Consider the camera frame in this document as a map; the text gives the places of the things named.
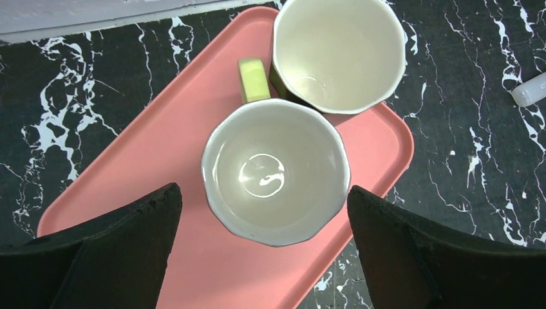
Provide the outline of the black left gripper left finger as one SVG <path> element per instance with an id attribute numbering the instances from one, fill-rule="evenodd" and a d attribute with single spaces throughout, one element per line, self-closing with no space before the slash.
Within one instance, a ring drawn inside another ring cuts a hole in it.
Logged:
<path id="1" fill-rule="evenodd" d="M 74 227 L 1 247 L 2 308 L 154 308 L 182 212 L 169 183 Z"/>

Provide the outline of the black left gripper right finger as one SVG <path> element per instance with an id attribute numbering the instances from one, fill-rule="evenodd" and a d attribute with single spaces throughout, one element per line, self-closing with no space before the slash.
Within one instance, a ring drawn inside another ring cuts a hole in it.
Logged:
<path id="1" fill-rule="evenodd" d="M 545 251 L 472 236 L 357 185 L 347 213 L 375 308 L 544 308 Z"/>

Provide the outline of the pink serving tray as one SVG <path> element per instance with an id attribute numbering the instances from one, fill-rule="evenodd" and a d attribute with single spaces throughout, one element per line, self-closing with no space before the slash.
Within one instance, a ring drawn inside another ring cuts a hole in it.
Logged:
<path id="1" fill-rule="evenodd" d="M 231 234 L 209 210 L 200 160 L 241 105 L 238 60 L 270 63 L 278 11 L 236 16 L 45 210 L 39 236 L 126 205 L 169 182 L 183 208 L 159 308 L 296 308 L 352 238 L 346 211 L 312 239 L 272 248 Z"/>

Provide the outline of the yellow-green mug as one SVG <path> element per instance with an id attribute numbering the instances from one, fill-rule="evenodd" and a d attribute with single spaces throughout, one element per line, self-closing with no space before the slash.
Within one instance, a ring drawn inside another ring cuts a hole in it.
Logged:
<path id="1" fill-rule="evenodd" d="M 240 59 L 238 76 L 243 103 L 211 132 L 200 162 L 209 208 L 238 237 L 307 241 L 346 201 L 342 136 L 319 112 L 274 98 L 261 59 Z"/>

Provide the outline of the orange white marker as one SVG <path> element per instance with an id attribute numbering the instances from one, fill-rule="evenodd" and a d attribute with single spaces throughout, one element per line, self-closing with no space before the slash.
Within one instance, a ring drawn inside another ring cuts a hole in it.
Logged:
<path id="1" fill-rule="evenodd" d="M 545 76 L 545 72 L 541 73 L 511 91 L 511 96 L 517 106 L 526 108 L 546 97 Z"/>

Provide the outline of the black mug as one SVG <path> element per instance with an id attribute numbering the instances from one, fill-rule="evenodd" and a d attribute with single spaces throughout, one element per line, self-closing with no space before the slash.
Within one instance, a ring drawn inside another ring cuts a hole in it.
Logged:
<path id="1" fill-rule="evenodd" d="M 356 115 L 396 90 L 404 36 L 383 1 L 287 1 L 274 21 L 270 83 L 281 98 Z"/>

